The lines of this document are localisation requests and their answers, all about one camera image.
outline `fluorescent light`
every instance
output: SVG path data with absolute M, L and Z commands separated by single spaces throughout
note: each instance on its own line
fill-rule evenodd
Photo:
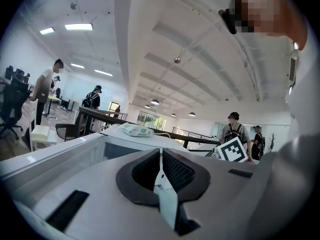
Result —
M 156 98 L 151 100 L 151 103 L 154 104 L 154 105 L 159 105 L 160 104 L 159 100 L 157 100 Z
M 82 68 L 82 69 L 84 69 L 84 68 L 85 68 L 84 66 L 77 65 L 77 64 L 73 64 L 73 63 L 71 63 L 71 66 L 74 66 L 74 67 L 77 67 L 77 68 Z
M 40 31 L 42 35 L 49 34 L 52 32 L 55 32 L 55 30 L 52 27 Z
M 105 74 L 105 75 L 107 75 L 107 76 L 109 76 L 109 77 L 113 77 L 114 75 L 113 74 L 111 74 L 111 73 L 107 73 L 107 72 L 103 72 L 103 71 L 100 71 L 100 70 L 94 70 L 95 72 L 97 72 L 97 73 L 101 73 L 101 74 Z
M 69 24 L 64 25 L 67 30 L 93 30 L 91 23 L 89 24 Z

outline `floor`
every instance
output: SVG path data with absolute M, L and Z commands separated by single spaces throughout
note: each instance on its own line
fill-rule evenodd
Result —
M 75 111 L 64 111 L 58 107 L 58 103 L 51 104 L 50 116 L 54 118 L 47 118 L 44 115 L 42 116 L 41 125 L 49 126 L 50 129 L 56 130 L 56 124 L 72 124 L 75 117 Z M 26 153 L 29 153 L 30 150 L 27 148 L 25 143 L 21 140 L 21 136 L 25 135 L 26 130 L 29 127 L 28 114 L 29 114 L 30 100 L 28 99 L 22 106 L 22 117 L 17 125 L 23 128 L 23 132 L 19 128 L 15 128 L 16 133 L 19 136 L 19 140 L 16 140 L 15 135 L 10 131 L 6 130 L 0 139 L 0 161 L 20 156 Z M 57 137 L 58 143 L 63 142 L 64 140 Z

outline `black bag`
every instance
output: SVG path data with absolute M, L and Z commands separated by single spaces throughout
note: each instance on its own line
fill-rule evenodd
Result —
M 260 137 L 261 137 L 261 143 L 258 145 L 258 149 L 259 149 L 259 154 L 263 154 L 265 151 L 266 141 L 265 141 L 265 137 L 262 137 L 261 133 L 260 133 Z
M 226 133 L 226 135 L 224 136 L 224 143 L 231 141 L 232 139 L 234 139 L 236 137 L 239 138 L 239 140 L 242 144 L 246 143 L 246 140 L 243 139 L 242 133 L 240 133 L 240 130 L 243 127 L 243 125 L 241 123 L 239 123 L 239 125 L 236 129 L 233 129 L 231 123 L 229 123 L 228 126 L 229 126 L 229 130 Z
M 93 96 L 92 96 L 92 92 L 89 92 L 86 96 L 86 98 L 82 101 L 82 106 L 85 107 L 85 108 L 90 108 L 92 109 L 94 107 L 94 99 L 96 97 L 98 97 L 99 94 L 98 93 L 95 93 Z

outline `cable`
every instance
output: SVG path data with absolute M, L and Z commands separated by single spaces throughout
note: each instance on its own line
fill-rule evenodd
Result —
M 168 133 L 153 133 L 154 135 L 168 135 L 169 139 L 171 139 L 171 136 Z

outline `black cap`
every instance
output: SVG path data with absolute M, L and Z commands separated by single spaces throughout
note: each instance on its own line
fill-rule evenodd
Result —
M 102 89 L 101 85 L 96 85 L 93 91 L 100 90 L 100 93 L 102 93 L 101 89 Z

